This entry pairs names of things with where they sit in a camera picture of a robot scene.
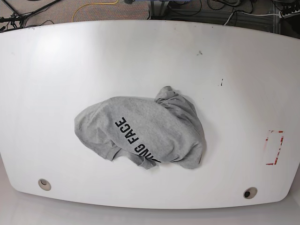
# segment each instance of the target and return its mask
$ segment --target white table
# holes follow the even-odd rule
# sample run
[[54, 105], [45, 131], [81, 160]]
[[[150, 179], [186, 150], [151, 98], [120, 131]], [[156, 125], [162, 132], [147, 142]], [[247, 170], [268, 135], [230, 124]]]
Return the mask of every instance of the white table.
[[[16, 190], [156, 209], [287, 195], [300, 162], [299, 40], [192, 22], [102, 21], [2, 33], [0, 43], [0, 152]], [[85, 107], [113, 96], [154, 98], [166, 85], [196, 106], [207, 141], [199, 168], [110, 162], [75, 136]], [[276, 165], [266, 165], [275, 163], [282, 135]], [[250, 187], [258, 193], [249, 200]]]

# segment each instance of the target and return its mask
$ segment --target yellow cable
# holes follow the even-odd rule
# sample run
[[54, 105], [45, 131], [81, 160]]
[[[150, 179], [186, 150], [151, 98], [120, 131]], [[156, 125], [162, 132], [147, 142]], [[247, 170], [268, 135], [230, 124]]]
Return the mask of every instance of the yellow cable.
[[112, 2], [112, 3], [107, 3], [107, 2], [104, 2], [104, 3], [88, 3], [88, 4], [85, 4], [81, 7], [79, 7], [74, 13], [73, 13], [73, 16], [72, 16], [72, 22], [74, 22], [74, 16], [75, 14], [78, 12], [79, 9], [85, 7], [85, 6], [89, 6], [89, 5], [114, 5], [114, 4], [117, 4], [119, 2], [119, 0], [115, 1], [115, 2]]

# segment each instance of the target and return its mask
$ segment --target gray carpet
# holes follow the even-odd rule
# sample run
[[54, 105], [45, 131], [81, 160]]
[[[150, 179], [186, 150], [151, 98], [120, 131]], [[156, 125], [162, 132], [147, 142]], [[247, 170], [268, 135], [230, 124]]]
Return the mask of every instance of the gray carpet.
[[[53, 0], [27, 1], [27, 0], [7, 0], [19, 13], [27, 13], [41, 6], [52, 2]], [[69, 23], [72, 21], [72, 15], [80, 6], [91, 2], [114, 2], [115, 0], [63, 0], [51, 6], [47, 11], [31, 17], [26, 26], [40, 25], [46, 20], [52, 20], [54, 23]], [[202, 0], [202, 8], [209, 9], [207, 0]], [[269, 0], [257, 0], [254, 3], [254, 13], [265, 14], [270, 11]], [[218, 8], [220, 3], [211, 1], [211, 5]], [[181, 8], [197, 10], [200, 6], [199, 0], [192, 0], [189, 4]], [[243, 10], [250, 10], [249, 1], [239, 7]], [[232, 7], [226, 6], [222, 11], [232, 11]], [[10, 17], [11, 11], [0, 1], [0, 17]], [[146, 1], [135, 1], [132, 5], [127, 5], [124, 0], [120, 0], [115, 5], [91, 5], [80, 9], [74, 18], [74, 21], [93, 21], [93, 20], [143, 20], [148, 17], [148, 5]]]

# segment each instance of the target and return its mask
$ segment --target table surface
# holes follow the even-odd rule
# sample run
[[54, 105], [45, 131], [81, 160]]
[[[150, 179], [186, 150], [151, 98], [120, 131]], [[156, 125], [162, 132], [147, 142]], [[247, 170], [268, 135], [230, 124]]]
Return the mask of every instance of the table surface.
[[[193, 22], [98, 21], [6, 32], [0, 43], [0, 152], [16, 190], [155, 209], [287, 195], [300, 162], [299, 40]], [[187, 96], [202, 122], [199, 168], [110, 162], [75, 136], [85, 107], [114, 96], [154, 98], [167, 85]], [[250, 187], [258, 193], [248, 200]]]

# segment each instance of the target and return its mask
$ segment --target gray t-shirt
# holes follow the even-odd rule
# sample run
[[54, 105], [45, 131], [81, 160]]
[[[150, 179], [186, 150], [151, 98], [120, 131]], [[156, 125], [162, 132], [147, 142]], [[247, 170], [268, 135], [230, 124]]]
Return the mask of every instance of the gray t-shirt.
[[188, 169], [201, 159], [204, 134], [194, 105], [170, 86], [155, 101], [113, 97], [92, 105], [75, 118], [80, 141], [99, 156], [126, 156], [150, 169], [172, 162]]

